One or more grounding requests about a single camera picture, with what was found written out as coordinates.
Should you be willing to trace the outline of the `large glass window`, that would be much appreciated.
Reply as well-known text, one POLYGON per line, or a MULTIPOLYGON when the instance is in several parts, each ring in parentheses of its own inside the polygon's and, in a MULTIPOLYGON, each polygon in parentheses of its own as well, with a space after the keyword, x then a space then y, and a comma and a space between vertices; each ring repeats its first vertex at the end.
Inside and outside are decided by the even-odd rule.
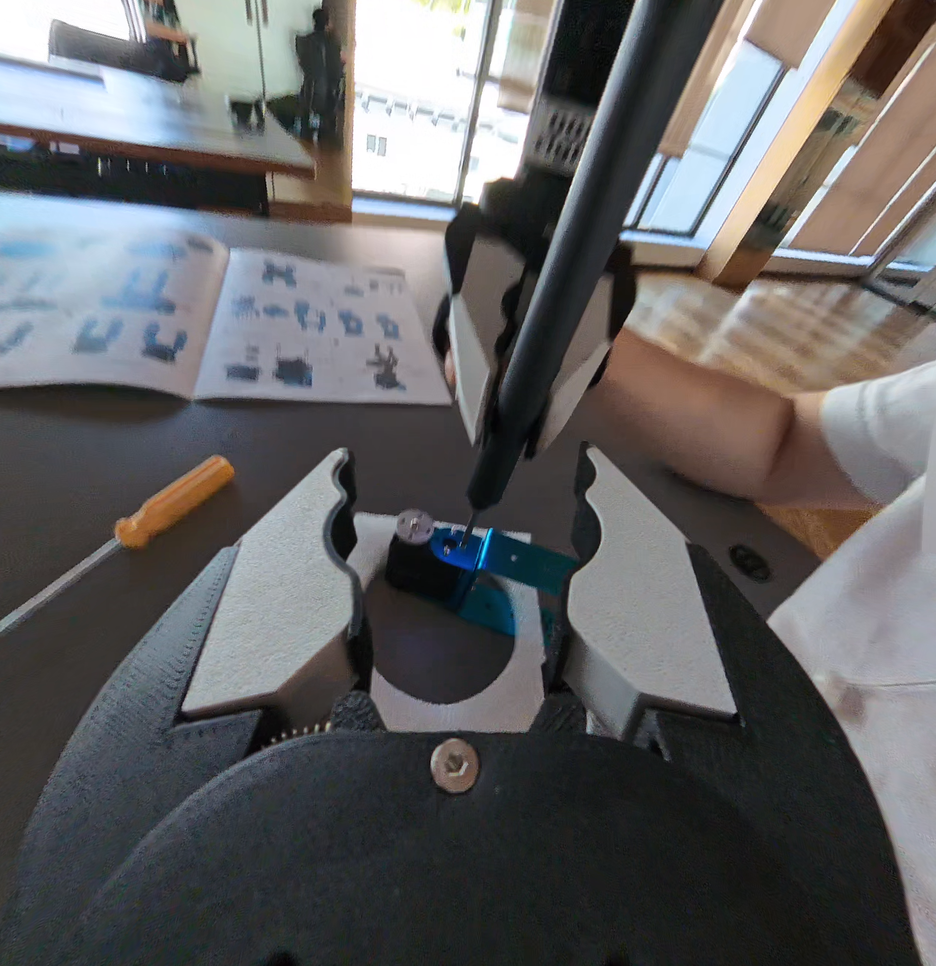
POLYGON ((743 41, 683 155, 659 157, 628 227, 672 236, 695 235, 785 73, 776 56, 743 41))

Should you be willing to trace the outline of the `long wooden office table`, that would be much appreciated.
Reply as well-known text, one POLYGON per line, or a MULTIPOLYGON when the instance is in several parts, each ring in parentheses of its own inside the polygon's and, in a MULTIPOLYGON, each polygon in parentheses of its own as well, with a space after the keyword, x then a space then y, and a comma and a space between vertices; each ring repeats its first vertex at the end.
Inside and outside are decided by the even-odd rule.
POLYGON ((0 135, 75 145, 94 197, 269 216, 274 177, 318 164, 263 100, 54 58, 0 54, 0 135))

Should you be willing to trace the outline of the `white foam sheet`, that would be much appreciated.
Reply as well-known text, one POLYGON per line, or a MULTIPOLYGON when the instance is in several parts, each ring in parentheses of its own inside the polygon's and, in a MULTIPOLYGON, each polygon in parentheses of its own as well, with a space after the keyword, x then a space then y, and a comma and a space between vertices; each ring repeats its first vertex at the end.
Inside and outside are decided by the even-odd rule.
POLYGON ((349 562, 362 581, 373 635, 371 694, 390 730, 529 730, 545 699, 543 613, 537 591, 485 576, 509 603, 514 634, 468 622, 386 578, 397 518, 358 513, 349 562))

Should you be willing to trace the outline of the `blue metal servo bracket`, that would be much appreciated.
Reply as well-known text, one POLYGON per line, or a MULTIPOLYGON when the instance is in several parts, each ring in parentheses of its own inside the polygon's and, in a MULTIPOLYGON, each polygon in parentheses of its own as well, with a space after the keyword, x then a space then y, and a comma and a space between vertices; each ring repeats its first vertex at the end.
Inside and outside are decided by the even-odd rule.
POLYGON ((515 636, 524 604, 534 604, 537 637, 548 641, 556 618, 541 598, 561 597, 574 558, 495 528, 469 535, 461 526, 439 525, 428 546, 454 581, 440 600, 460 620, 515 636))

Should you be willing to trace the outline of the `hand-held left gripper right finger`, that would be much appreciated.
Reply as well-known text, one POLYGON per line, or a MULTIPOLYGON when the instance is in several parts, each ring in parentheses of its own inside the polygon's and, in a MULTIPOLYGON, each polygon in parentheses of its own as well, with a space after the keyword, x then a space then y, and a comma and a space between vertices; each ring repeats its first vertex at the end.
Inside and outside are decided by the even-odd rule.
POLYGON ((592 443, 576 490, 579 565, 564 607, 564 681, 620 740, 648 711, 735 719, 687 537, 592 443))

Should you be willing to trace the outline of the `assembly instruction booklet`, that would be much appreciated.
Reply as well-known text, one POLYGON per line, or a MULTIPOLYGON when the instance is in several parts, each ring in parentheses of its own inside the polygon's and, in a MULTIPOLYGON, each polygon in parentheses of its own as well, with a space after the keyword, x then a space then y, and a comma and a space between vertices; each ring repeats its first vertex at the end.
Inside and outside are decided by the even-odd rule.
POLYGON ((0 389, 449 405, 403 272, 190 231, 0 232, 0 389))

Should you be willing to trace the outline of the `orange handled screwdriver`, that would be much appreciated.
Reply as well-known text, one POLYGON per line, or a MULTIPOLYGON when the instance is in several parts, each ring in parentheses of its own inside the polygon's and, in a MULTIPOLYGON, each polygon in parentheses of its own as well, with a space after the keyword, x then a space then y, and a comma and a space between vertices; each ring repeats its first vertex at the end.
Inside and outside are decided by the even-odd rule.
POLYGON ((0 620, 0 637, 15 630, 83 576, 122 551, 140 551, 169 532, 231 484, 235 469, 221 455, 211 456, 119 519, 113 537, 0 620))

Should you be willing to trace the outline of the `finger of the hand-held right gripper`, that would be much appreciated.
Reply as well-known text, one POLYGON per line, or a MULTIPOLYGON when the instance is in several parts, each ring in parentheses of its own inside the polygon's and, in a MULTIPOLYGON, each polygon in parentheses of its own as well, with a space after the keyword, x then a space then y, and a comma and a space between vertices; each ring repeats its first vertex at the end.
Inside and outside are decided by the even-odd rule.
POLYGON ((525 258, 499 236, 478 226, 447 229, 448 332, 456 398, 470 444, 484 440, 497 393, 497 342, 506 329, 506 292, 521 281, 525 258))
POLYGON ((615 278, 610 272, 605 272, 598 280, 561 368, 549 388, 546 404, 527 438, 526 459, 544 453, 559 436, 607 361, 615 340, 610 331, 614 286, 615 278))

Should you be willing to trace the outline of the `black electric screwdriver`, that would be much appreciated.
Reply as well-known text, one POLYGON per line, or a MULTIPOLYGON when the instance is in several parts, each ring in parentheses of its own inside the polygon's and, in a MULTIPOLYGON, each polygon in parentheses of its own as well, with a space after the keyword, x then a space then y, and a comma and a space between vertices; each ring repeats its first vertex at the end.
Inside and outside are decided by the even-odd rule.
POLYGON ((635 2, 468 486, 471 516, 504 497, 537 429, 624 218, 723 2, 635 2))

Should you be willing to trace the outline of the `person in white shirt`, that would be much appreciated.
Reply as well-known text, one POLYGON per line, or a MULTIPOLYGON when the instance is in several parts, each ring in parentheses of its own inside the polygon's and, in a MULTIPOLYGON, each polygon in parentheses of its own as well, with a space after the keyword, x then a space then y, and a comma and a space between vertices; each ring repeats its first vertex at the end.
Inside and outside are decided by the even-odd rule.
POLYGON ((936 360, 831 390, 821 419, 838 465, 882 508, 770 625, 870 779, 921 959, 936 963, 936 553, 923 547, 936 360))

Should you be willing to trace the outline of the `light wooden pillar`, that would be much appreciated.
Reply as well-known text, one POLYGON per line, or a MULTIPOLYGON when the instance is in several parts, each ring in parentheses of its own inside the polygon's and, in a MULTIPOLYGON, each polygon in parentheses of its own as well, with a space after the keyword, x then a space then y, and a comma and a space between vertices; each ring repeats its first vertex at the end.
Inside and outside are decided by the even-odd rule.
POLYGON ((821 115, 841 89, 878 21, 876 2, 835 2, 801 68, 790 71, 707 212, 695 269, 716 283, 728 268, 821 115))

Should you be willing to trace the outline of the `black servo motor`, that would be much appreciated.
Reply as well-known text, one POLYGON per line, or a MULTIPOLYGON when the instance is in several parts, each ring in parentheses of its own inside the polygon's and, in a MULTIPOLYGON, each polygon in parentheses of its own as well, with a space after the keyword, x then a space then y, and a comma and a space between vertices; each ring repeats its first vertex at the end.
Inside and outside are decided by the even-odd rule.
POLYGON ((452 604, 460 586, 462 571, 438 557, 432 539, 439 534, 436 525, 430 543, 412 546, 396 534, 391 538, 386 578, 400 591, 427 597, 442 604, 452 604))

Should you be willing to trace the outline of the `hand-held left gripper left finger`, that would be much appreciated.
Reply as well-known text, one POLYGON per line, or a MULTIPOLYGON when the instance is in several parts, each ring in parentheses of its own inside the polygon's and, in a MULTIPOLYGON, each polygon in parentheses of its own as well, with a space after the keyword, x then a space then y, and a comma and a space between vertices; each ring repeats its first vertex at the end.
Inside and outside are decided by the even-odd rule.
POLYGON ((241 539, 182 710, 327 718, 368 673, 354 456, 332 450, 241 539))

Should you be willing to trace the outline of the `dark grey desk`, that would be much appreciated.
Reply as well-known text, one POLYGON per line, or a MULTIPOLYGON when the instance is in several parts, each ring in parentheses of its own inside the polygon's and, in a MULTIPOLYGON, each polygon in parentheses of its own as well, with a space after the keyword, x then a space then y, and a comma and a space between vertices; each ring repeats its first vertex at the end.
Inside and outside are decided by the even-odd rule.
MULTIPOLYGON (((196 231, 229 247, 402 269, 429 327, 445 288, 444 228, 285 223, 131 203, 0 192, 0 233, 29 228, 196 231)), ((606 384, 564 433, 523 463, 484 524, 572 549, 579 446, 589 440, 768 615, 813 573, 817 556, 754 505, 711 494, 657 467, 619 428, 606 384), (732 563, 750 546, 761 583, 732 563)), ((0 618, 97 549, 115 521, 211 455, 235 478, 149 548, 112 555, 0 637, 0 918, 37 799, 90 704, 116 666, 223 547, 319 462, 356 456, 358 509, 427 509, 465 523, 476 453, 457 405, 241 400, 191 404, 157 393, 77 385, 0 391, 0 618)))

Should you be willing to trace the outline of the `black office chair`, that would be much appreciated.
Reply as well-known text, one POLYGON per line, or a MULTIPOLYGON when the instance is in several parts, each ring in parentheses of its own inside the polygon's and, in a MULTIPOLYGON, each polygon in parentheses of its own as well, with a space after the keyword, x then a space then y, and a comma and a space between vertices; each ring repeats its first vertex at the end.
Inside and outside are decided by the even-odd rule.
POLYGON ((153 36, 124 40, 58 19, 51 23, 50 54, 175 83, 201 74, 186 49, 175 42, 153 36))

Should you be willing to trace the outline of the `tall glass door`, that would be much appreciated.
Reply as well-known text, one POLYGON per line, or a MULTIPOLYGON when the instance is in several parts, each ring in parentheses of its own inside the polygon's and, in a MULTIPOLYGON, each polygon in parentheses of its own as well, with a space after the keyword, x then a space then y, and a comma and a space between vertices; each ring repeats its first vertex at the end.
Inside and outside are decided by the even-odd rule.
POLYGON ((357 194, 475 201, 518 171, 528 115, 499 104, 517 5, 357 3, 357 194))

